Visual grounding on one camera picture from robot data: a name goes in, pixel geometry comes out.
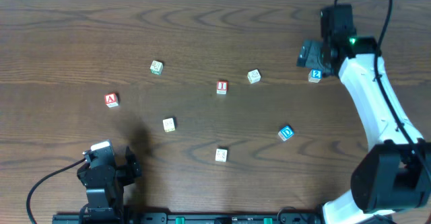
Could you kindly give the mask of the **blue number 2 block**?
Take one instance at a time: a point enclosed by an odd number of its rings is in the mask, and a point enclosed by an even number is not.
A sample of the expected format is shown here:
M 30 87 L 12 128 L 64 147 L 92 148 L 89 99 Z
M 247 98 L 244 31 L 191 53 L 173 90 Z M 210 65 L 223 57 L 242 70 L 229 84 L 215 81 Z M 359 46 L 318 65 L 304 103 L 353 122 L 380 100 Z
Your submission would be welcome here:
M 308 74 L 308 81 L 311 83 L 318 83 L 322 79 L 323 73 L 321 70 L 312 69 Z

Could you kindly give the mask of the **red letter I block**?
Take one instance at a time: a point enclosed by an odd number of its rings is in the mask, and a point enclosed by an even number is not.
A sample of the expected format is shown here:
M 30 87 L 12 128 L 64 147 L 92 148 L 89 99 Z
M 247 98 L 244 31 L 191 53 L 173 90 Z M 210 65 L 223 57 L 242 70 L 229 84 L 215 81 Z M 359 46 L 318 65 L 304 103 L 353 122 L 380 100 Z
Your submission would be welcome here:
M 228 91 L 228 82 L 227 81 L 218 81 L 216 85 L 216 93 L 226 95 Z

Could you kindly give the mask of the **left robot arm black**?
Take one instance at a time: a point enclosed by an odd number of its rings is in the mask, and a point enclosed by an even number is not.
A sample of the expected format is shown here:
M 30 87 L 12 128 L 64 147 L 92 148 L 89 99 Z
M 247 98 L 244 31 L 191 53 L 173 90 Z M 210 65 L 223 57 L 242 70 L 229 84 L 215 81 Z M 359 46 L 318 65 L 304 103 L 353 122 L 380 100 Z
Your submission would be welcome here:
M 84 152 L 86 163 L 77 171 L 88 199 L 88 216 L 84 223 L 126 223 L 124 187 L 141 176 L 141 166 L 135 154 L 126 148 L 126 164 L 117 165 L 111 146 Z

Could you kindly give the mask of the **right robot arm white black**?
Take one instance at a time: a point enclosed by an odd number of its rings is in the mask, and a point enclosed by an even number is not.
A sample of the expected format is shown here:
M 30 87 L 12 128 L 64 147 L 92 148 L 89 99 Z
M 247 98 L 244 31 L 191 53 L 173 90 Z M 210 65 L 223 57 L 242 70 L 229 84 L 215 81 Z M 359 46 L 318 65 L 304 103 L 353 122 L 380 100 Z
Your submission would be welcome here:
M 351 95 L 368 141 L 350 189 L 322 206 L 323 223 L 365 223 L 430 198 L 430 144 L 410 122 L 373 37 L 305 40 L 297 65 L 334 75 Z

